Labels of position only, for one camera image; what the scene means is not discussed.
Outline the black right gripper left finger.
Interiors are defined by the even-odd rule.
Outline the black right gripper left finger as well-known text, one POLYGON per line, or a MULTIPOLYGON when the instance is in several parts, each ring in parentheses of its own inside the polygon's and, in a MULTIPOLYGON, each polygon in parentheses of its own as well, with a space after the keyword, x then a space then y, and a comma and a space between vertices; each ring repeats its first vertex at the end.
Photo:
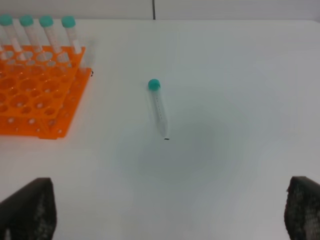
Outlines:
POLYGON ((0 202, 2 240, 52 240, 57 226, 54 186, 36 178, 0 202))

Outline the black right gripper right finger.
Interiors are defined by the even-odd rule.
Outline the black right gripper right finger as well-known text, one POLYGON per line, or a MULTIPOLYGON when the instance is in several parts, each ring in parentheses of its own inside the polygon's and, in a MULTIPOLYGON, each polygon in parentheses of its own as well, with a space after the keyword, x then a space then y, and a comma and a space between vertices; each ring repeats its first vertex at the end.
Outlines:
POLYGON ((305 176, 293 176, 287 189, 284 224, 291 240, 320 238, 320 185, 305 176))

